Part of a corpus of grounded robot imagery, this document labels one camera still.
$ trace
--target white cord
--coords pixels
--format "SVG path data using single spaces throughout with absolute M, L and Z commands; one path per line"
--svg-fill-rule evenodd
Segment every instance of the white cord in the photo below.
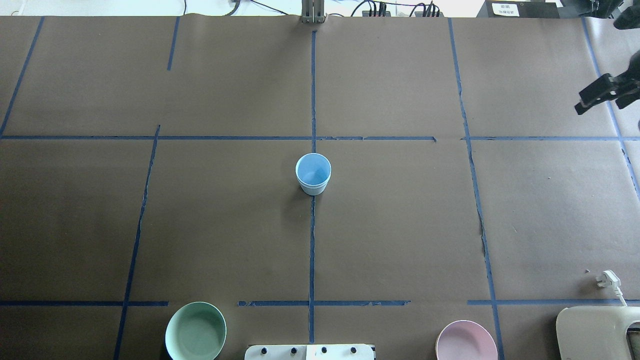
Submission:
M 616 288 L 616 290 L 614 292 L 618 296 L 618 299 L 620 299 L 620 301 L 622 301 L 622 306 L 627 306 L 627 301 L 625 301 L 625 298 L 622 296 L 622 290 L 620 290 L 619 286 Z

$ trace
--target white label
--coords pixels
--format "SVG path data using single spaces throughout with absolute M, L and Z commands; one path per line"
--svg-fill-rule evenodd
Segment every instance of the white label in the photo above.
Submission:
M 518 5 L 516 4 L 497 4 L 492 3 L 493 13 L 501 16 L 520 16 L 518 13 Z

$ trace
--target black box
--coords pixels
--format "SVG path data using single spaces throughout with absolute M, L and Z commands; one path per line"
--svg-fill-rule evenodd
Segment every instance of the black box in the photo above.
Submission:
M 542 17 L 560 19 L 555 3 L 485 0 L 476 17 Z

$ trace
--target blue cup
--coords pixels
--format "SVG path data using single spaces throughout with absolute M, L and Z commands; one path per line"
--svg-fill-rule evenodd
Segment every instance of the blue cup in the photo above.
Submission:
M 331 163 L 324 156 L 312 152 L 296 164 L 296 177 L 308 195 L 319 195 L 331 178 Z

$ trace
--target plug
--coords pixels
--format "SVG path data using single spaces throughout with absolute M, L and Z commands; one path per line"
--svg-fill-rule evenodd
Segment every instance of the plug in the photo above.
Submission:
M 602 275 L 596 276 L 598 286 L 601 288 L 619 288 L 620 278 L 611 270 L 604 270 Z

